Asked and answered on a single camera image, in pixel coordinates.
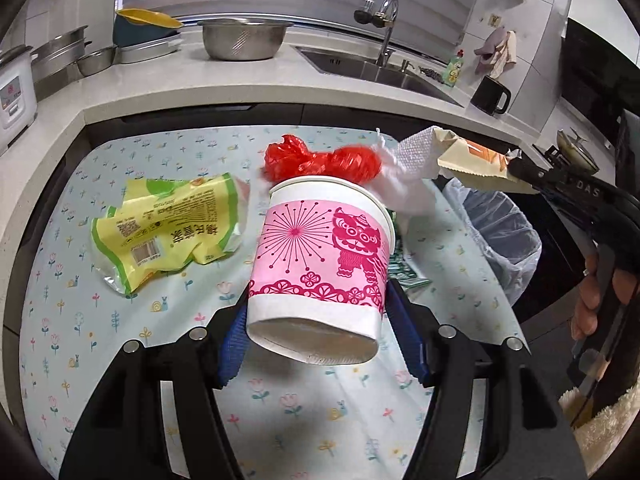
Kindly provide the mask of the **person's right hand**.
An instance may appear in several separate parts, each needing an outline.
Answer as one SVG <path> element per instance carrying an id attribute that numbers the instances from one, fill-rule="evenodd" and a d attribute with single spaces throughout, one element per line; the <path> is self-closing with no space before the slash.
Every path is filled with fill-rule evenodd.
<path id="1" fill-rule="evenodd" d="M 574 314 L 570 320 L 570 333 L 574 340 L 582 340 L 594 333 L 598 327 L 598 309 L 602 292 L 597 280 L 599 258 L 589 255 L 585 260 L 585 277 L 578 286 L 578 299 Z M 613 286 L 618 300 L 629 304 L 638 294 L 639 279 L 624 270 L 616 270 L 613 275 Z"/>

